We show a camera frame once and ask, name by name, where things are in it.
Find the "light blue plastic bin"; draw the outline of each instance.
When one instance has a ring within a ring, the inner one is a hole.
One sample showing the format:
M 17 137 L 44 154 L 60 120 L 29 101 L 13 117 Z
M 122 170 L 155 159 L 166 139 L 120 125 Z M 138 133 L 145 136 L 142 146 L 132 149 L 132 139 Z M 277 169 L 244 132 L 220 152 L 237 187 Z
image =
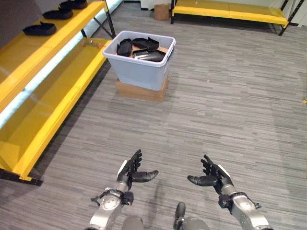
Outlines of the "light blue plastic bin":
M 168 48 L 162 61 L 153 62 L 138 60 L 116 54 L 117 44 L 122 40 L 127 38 L 131 40 L 135 38 L 148 39 L 148 37 L 158 41 L 161 47 Z M 175 44 L 176 40 L 173 37 L 122 31 L 104 49 L 103 55 L 108 58 L 112 68 L 122 83 L 159 91 L 168 74 L 169 58 Z

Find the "robotic arm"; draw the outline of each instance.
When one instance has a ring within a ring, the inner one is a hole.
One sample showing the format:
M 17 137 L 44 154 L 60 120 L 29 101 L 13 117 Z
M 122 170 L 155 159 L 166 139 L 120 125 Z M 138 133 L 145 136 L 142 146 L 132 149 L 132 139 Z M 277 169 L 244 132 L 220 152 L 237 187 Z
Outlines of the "robotic arm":
M 85 230 L 110 230 L 124 205 L 132 205 L 132 182 L 148 182 L 158 175 L 158 171 L 138 172 L 141 165 L 142 153 L 139 149 L 128 161 L 124 161 L 118 171 L 114 188 L 106 188 L 100 195 L 91 201 L 98 204 L 99 209 L 92 216 L 90 226 Z
M 206 176 L 188 176 L 188 180 L 199 186 L 213 186 L 219 194 L 219 205 L 227 208 L 244 230 L 273 230 L 266 218 L 256 209 L 255 204 L 245 193 L 234 187 L 230 175 L 221 166 L 214 164 L 207 155 L 201 159 Z

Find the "cardboard box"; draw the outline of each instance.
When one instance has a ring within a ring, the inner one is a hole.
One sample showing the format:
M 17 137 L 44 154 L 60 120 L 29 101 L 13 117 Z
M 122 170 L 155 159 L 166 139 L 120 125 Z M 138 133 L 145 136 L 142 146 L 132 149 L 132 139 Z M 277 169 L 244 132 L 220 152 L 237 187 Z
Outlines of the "cardboard box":
M 168 20 L 169 19 L 169 4 L 161 4 L 154 6 L 154 19 Z

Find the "gray carpet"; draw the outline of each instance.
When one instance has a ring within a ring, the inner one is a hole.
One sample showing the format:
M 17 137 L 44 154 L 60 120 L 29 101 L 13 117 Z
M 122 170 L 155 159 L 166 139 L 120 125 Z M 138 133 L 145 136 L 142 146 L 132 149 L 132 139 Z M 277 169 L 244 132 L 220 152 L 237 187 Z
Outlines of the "gray carpet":
M 117 95 L 108 62 L 33 170 L 41 187 L 0 180 L 0 229 L 84 229 L 97 207 L 89 198 L 112 186 L 117 169 L 137 149 L 140 169 L 160 171 L 132 186 L 114 230 L 130 214 L 147 230 L 171 230 L 176 205 L 212 230 L 239 230 L 213 188 L 192 185 L 208 154 L 234 185 L 263 206 L 275 230 L 305 230 L 306 28 L 214 18 L 155 21 L 138 3 L 112 15 L 116 32 L 133 30 L 177 40 L 166 101 Z M 104 31 L 97 37 L 108 38 Z

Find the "yellow metal shelf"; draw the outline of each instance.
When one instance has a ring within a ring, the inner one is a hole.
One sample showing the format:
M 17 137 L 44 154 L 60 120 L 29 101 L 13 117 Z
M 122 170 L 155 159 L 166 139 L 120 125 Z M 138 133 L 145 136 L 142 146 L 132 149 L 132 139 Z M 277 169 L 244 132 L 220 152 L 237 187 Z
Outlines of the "yellow metal shelf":
M 31 179 L 35 162 L 106 60 L 102 51 L 111 41 L 92 40 L 103 48 L 77 44 L 0 130 L 0 168 Z
M 178 0 L 173 16 L 175 13 L 288 24 L 280 9 L 221 1 Z
M 83 10 L 73 10 L 68 20 L 42 19 L 54 23 L 57 32 L 51 36 L 21 33 L 0 49 L 0 112 L 104 7 L 105 1 L 93 1 Z

